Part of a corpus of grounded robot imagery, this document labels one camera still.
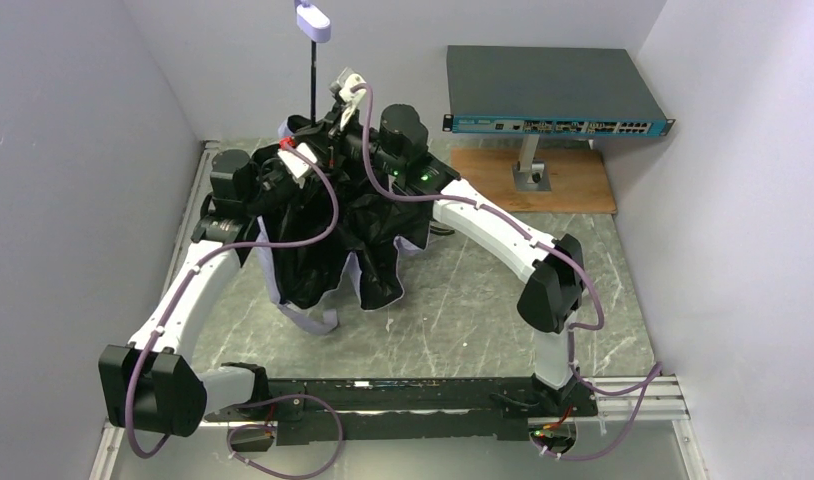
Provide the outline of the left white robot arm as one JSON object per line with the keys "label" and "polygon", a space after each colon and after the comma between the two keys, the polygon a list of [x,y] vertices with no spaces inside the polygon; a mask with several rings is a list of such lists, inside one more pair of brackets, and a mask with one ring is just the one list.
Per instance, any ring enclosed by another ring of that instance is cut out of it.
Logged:
{"label": "left white robot arm", "polygon": [[111,424],[138,433],[188,437],[209,414],[270,399],[266,370],[230,363],[204,374],[190,365],[214,304],[253,249],[272,248],[262,218],[286,207],[308,177],[324,172],[306,144],[286,140],[250,156],[226,150],[212,161],[184,262],[160,303],[123,345],[107,346],[98,369]]}

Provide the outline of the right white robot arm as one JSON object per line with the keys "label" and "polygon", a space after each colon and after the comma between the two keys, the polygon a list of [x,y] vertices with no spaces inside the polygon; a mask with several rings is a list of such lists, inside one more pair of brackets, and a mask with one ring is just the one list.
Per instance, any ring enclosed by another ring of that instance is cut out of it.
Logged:
{"label": "right white robot arm", "polygon": [[337,102],[317,123],[325,151],[359,168],[377,196],[465,234],[517,275],[524,284],[517,311],[535,332],[535,379],[554,391],[574,385],[570,334],[590,285],[580,242],[535,229],[480,194],[429,152],[428,129],[412,106],[386,107],[372,127],[359,107]]}

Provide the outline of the lilac umbrella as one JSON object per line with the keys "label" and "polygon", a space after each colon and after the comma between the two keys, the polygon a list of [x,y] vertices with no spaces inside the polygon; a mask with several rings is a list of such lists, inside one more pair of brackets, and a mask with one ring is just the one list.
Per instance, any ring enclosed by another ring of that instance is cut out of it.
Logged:
{"label": "lilac umbrella", "polygon": [[307,315],[348,275],[364,310],[384,308],[404,289],[398,277],[399,254],[423,250],[431,222],[420,213],[377,196],[359,168],[327,165],[325,135],[314,117],[293,115],[280,132],[306,143],[324,176],[308,177],[290,201],[262,218],[263,235],[274,242],[258,258],[273,304],[297,327],[324,335],[338,326],[335,311],[321,319]]}

